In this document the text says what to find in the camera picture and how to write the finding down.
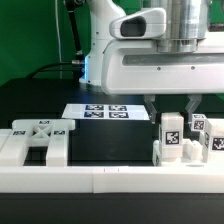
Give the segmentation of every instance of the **white paper with markers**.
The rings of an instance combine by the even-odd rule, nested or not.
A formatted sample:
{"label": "white paper with markers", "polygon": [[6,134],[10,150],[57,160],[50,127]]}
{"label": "white paper with markers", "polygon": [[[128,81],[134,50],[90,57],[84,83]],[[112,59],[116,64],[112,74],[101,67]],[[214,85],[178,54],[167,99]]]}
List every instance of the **white paper with markers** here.
{"label": "white paper with markers", "polygon": [[143,105],[67,104],[62,118],[97,120],[149,120]]}

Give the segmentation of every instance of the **black table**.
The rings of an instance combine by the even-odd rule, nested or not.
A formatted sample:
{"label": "black table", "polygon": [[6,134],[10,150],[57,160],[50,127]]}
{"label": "black table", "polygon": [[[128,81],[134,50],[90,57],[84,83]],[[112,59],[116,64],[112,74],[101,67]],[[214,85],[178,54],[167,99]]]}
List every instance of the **black table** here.
{"label": "black table", "polygon": [[[155,106],[161,112],[184,111],[187,102],[185,95],[158,96]],[[16,79],[0,88],[0,128],[10,128],[16,119],[60,119],[67,103],[144,104],[142,96],[88,92],[71,80]],[[197,112],[223,118],[224,102],[206,95]],[[70,133],[69,166],[152,165],[158,125],[111,120],[76,124]],[[37,164],[44,165],[41,150],[36,157],[31,152],[25,163]],[[0,194],[0,223],[10,224],[223,223],[223,211],[223,194]]]}

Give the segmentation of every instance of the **black and white pattern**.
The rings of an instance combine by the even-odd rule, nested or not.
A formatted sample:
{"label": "black and white pattern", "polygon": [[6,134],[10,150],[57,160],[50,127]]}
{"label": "black and white pattern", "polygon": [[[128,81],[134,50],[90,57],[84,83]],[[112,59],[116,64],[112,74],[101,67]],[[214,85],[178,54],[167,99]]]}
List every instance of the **black and white pattern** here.
{"label": "black and white pattern", "polygon": [[178,145],[180,143],[180,132],[166,132],[166,145]]}
{"label": "black and white pattern", "polygon": [[54,135],[65,135],[65,131],[54,131]]}
{"label": "black and white pattern", "polygon": [[104,112],[85,112],[86,118],[104,118]]}
{"label": "black and white pattern", "polygon": [[86,110],[104,110],[104,106],[103,105],[86,105]]}
{"label": "black and white pattern", "polygon": [[13,135],[25,135],[26,131],[14,131]]}
{"label": "black and white pattern", "polygon": [[129,118],[128,113],[126,112],[110,112],[110,118]]}
{"label": "black and white pattern", "polygon": [[195,130],[204,130],[205,122],[204,121],[195,121],[194,122],[194,129]]}
{"label": "black and white pattern", "polygon": [[212,150],[224,151],[224,138],[213,138]]}
{"label": "black and white pattern", "polygon": [[117,106],[117,105],[111,105],[109,106],[110,111],[127,111],[126,106]]}
{"label": "black and white pattern", "polygon": [[205,134],[205,146],[206,146],[207,148],[209,147],[209,138],[210,138],[209,134],[206,133],[206,134]]}
{"label": "black and white pattern", "polygon": [[40,121],[39,124],[50,124],[50,121]]}

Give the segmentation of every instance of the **green background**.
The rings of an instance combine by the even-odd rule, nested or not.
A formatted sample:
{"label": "green background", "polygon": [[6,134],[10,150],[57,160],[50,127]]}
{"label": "green background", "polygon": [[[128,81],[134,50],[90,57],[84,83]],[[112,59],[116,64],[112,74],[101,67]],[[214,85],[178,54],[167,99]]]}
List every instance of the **green background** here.
{"label": "green background", "polygon": [[[75,54],[70,23],[59,0],[59,20],[63,61],[71,61]],[[139,9],[138,0],[114,0],[127,14]],[[84,53],[90,50],[90,16],[88,6],[76,10],[78,29]],[[220,1],[213,0],[212,22],[224,22]],[[1,0],[0,1],[0,85],[25,77],[49,63],[59,61],[55,25],[54,0]]]}

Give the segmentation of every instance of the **white base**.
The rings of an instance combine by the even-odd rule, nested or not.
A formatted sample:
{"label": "white base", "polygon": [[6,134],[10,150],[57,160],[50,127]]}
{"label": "white base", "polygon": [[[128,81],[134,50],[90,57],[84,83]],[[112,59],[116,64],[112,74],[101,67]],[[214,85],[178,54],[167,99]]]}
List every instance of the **white base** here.
{"label": "white base", "polygon": [[212,167],[0,168],[1,193],[224,193]]}

